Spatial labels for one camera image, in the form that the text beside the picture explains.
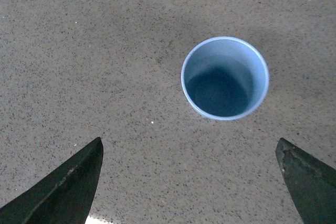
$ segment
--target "light blue cup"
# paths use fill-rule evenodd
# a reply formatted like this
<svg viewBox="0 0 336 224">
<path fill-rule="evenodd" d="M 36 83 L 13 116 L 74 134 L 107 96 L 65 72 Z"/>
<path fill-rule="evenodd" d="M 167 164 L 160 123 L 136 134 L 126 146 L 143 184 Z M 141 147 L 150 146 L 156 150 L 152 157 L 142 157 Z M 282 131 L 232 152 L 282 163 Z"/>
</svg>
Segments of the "light blue cup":
<svg viewBox="0 0 336 224">
<path fill-rule="evenodd" d="M 182 88 L 191 106 L 215 120 L 240 119 L 263 102 L 269 73 L 261 54 L 233 37 L 198 44 L 185 59 Z"/>
</svg>

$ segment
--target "speckled floor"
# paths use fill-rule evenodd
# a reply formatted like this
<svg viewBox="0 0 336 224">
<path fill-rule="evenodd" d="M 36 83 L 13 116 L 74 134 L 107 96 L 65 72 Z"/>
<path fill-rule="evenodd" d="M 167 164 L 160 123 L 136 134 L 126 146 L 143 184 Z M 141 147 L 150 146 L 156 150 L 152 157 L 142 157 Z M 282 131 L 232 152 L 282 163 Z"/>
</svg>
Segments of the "speckled floor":
<svg viewBox="0 0 336 224">
<path fill-rule="evenodd" d="M 91 213 L 113 223 L 302 223 L 280 137 L 336 167 L 335 0 L 0 0 L 0 205 L 97 136 Z M 202 118 L 184 58 L 215 36 L 264 56 L 268 95 Z"/>
</svg>

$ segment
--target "cup bottom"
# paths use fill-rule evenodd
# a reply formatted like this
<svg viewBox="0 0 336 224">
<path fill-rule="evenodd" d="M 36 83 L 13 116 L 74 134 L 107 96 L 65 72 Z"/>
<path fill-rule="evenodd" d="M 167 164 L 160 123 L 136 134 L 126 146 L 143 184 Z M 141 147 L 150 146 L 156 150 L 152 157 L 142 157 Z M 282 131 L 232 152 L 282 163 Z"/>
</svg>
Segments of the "cup bottom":
<svg viewBox="0 0 336 224">
<path fill-rule="evenodd" d="M 214 116 L 235 116 L 245 112 L 248 106 L 242 85 L 220 68 L 195 76 L 186 89 L 201 110 Z"/>
</svg>

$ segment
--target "gray floor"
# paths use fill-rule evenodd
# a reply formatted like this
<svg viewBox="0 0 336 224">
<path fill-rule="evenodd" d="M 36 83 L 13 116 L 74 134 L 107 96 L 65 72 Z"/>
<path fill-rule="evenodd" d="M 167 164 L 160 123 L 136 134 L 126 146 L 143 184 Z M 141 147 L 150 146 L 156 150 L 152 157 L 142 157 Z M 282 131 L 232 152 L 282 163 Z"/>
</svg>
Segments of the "gray floor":
<svg viewBox="0 0 336 224">
<path fill-rule="evenodd" d="M 280 137 L 336 167 L 335 0 L 0 0 L 0 205 L 97 136 L 91 213 L 113 223 L 302 223 Z M 180 72 L 215 36 L 254 45 L 268 95 L 202 118 Z"/>
</svg>

